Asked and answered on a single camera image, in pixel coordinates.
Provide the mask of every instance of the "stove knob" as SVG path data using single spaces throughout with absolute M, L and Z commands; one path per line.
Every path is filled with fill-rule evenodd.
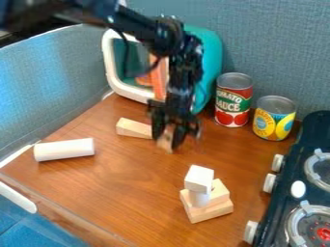
M 281 154 L 275 154 L 273 163 L 271 164 L 271 170 L 274 172 L 280 172 L 283 164 L 284 156 Z
M 257 232 L 258 223 L 254 221 L 248 221 L 245 227 L 244 232 L 244 241 L 248 244 L 252 244 L 253 240 L 255 239 L 256 232 Z
M 306 185 L 303 181 L 295 181 L 291 186 L 291 196 L 294 198 L 302 198 L 306 193 Z
M 276 176 L 273 174 L 267 174 L 265 180 L 264 180 L 264 184 L 263 184 L 263 188 L 262 190 L 266 193 L 271 193 L 271 191 L 273 190 L 274 184 L 275 184 L 275 179 Z

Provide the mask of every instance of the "tomato sauce can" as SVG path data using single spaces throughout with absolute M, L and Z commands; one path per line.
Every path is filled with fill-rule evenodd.
M 263 96 L 257 101 L 253 131 L 266 140 L 282 141 L 289 135 L 295 118 L 295 103 L 283 96 Z
M 252 78 L 244 73 L 224 73 L 217 79 L 215 120 L 227 127 L 240 127 L 249 120 Z

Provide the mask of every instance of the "black stove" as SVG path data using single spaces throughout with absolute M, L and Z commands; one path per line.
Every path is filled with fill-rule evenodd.
M 261 247 L 330 247 L 330 111 L 308 115 L 286 156 L 276 154 L 263 191 L 266 214 L 244 240 Z

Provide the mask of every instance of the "gray panel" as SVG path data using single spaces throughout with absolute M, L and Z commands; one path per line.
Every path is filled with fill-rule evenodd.
M 0 160 L 98 102 L 103 29 L 78 25 L 0 49 Z
M 327 0 L 129 0 L 149 15 L 176 15 L 214 30 L 225 44 L 224 71 L 255 80 L 260 96 L 298 102 L 298 118 L 330 110 L 330 3 Z

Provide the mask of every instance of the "wooden table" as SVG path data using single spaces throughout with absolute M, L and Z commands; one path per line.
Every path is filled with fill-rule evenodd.
M 117 240 L 138 246 L 248 246 L 241 240 L 245 225 L 261 220 L 270 199 L 261 188 L 273 155 L 287 153 L 295 133 L 283 142 L 265 141 L 252 132 L 251 122 L 227 128 L 204 113 L 202 139 L 188 139 L 168 154 L 152 140 L 116 134 L 120 117 L 148 123 L 145 111 L 143 104 L 111 95 L 44 140 L 93 137 L 95 156 L 38 163 L 29 150 L 2 175 L 111 233 L 115 240 L 104 246 L 117 246 Z M 189 223 L 179 191 L 191 164 L 215 170 L 231 191 L 233 214 Z

